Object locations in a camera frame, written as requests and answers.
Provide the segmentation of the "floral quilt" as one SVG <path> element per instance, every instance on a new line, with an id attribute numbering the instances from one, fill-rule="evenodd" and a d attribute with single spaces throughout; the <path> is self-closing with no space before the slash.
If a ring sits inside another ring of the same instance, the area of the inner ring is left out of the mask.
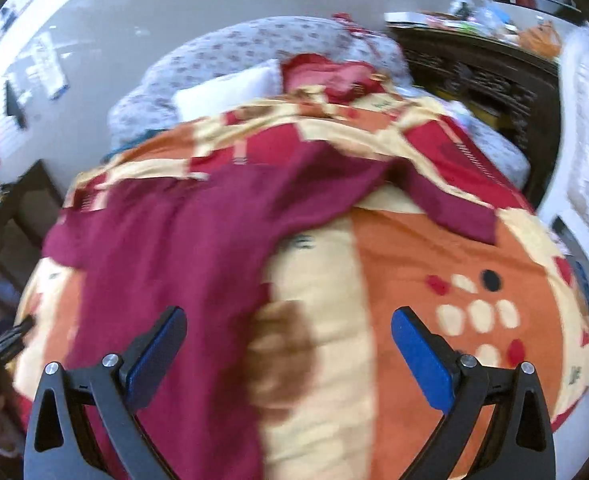
<path id="1" fill-rule="evenodd" d="M 113 152 L 148 131 L 178 124 L 172 97 L 219 76 L 271 58 L 285 62 L 316 53 L 334 62 L 364 61 L 388 74 L 395 86 L 413 84 L 403 50 L 383 32 L 361 27 L 345 13 L 332 18 L 271 16 L 242 22 L 191 39 L 148 67 L 142 80 L 108 114 Z"/>

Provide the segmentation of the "orange plastic bag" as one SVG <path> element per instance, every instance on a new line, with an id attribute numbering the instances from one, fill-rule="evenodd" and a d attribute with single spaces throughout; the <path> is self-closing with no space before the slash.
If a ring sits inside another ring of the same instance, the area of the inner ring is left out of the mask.
<path id="1" fill-rule="evenodd" d="M 519 32 L 519 45 L 543 58 L 557 58 L 561 53 L 562 40 L 551 21 Z"/>

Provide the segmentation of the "maroon garment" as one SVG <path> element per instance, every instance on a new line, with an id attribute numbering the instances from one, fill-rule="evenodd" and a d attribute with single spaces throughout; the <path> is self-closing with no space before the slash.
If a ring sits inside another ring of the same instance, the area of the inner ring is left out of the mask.
<path id="1" fill-rule="evenodd" d="M 280 243 L 342 216 L 391 182 L 451 232 L 491 244 L 493 209 L 448 194 L 405 158 L 345 155 L 299 144 L 282 164 L 221 166 L 202 181 L 127 179 L 100 210 L 70 208 L 49 233 L 49 258 L 85 274 L 78 331 L 66 362 L 121 350 L 169 306 L 188 338 L 144 424 L 184 479 L 259 479 L 258 416 L 244 355 L 256 310 L 268 300 L 263 271 Z"/>

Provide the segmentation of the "dark cloth on wall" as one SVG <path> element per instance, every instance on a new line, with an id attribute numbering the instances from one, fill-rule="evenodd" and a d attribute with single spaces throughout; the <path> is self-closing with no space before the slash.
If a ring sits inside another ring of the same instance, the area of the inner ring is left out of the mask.
<path id="1" fill-rule="evenodd" d="M 5 80 L 5 99 L 5 114 L 8 117 L 14 118 L 21 130 L 28 128 L 24 111 L 22 110 L 16 92 L 14 92 L 14 88 L 12 88 L 12 84 L 9 80 Z"/>

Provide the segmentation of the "dark carved wooden cabinet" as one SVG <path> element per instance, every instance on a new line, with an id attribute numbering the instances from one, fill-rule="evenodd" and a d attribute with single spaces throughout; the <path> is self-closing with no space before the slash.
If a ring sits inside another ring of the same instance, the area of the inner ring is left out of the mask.
<path id="1" fill-rule="evenodd" d="M 465 32 L 390 26 L 415 84 L 473 113 L 529 162 L 523 194 L 537 207 L 556 166 L 561 138 L 558 67 L 534 53 Z"/>

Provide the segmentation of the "red pillow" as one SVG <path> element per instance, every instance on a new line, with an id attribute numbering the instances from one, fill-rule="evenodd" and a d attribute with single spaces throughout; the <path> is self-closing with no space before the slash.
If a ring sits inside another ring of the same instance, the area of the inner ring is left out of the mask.
<path id="1" fill-rule="evenodd" d="M 321 87 L 332 104 L 351 103 L 384 92 L 390 78 L 363 61 L 334 62 L 317 53 L 302 53 L 281 63 L 286 93 Z"/>

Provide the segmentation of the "wall calendar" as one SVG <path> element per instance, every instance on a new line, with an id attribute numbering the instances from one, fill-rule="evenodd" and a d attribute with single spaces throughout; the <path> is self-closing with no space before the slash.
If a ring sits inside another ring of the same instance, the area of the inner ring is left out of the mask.
<path id="1" fill-rule="evenodd" d="M 59 99 L 69 88 L 69 83 L 49 32 L 33 38 L 31 55 L 46 96 L 50 100 Z"/>

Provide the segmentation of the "orange red patterned blanket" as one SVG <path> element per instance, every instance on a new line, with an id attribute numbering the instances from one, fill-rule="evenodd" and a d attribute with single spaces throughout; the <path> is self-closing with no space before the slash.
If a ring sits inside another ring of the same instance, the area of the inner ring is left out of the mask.
<path id="1" fill-rule="evenodd" d="M 439 413 L 391 335 L 393 312 L 404 306 L 485 366 L 533 363 L 552 425 L 562 425 L 589 388 L 579 286 L 523 195 L 432 99 L 380 92 L 332 104 L 309 88 L 187 122 L 77 176 L 54 227 L 67 209 L 104 208 L 121 181 L 202 182 L 227 164 L 282 164 L 309 141 L 409 160 L 442 191 L 493 209 L 496 238 L 486 244 L 439 226 L 387 182 L 280 243 L 263 271 L 268 300 L 244 355 L 259 479 L 395 479 L 409 466 Z M 12 374 L 22 412 L 46 364 L 75 368 L 66 359 L 85 274 L 49 258 L 46 242 L 20 304 L 36 318 Z"/>

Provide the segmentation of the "white ornate chair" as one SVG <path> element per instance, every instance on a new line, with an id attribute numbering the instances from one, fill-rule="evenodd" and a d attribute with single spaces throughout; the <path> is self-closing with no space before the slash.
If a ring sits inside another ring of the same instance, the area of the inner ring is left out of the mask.
<path id="1" fill-rule="evenodd" d="M 589 27 L 565 37 L 559 62 L 561 136 L 555 169 L 537 208 L 579 271 L 589 309 Z"/>

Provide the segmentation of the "white pillow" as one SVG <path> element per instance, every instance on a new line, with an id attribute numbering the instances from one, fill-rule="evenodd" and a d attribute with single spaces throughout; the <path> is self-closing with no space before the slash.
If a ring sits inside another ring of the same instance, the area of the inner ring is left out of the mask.
<path id="1" fill-rule="evenodd" d="M 276 58 L 219 76 L 195 87 L 178 90 L 172 97 L 180 122 L 214 116 L 251 101 L 279 96 L 284 91 Z"/>

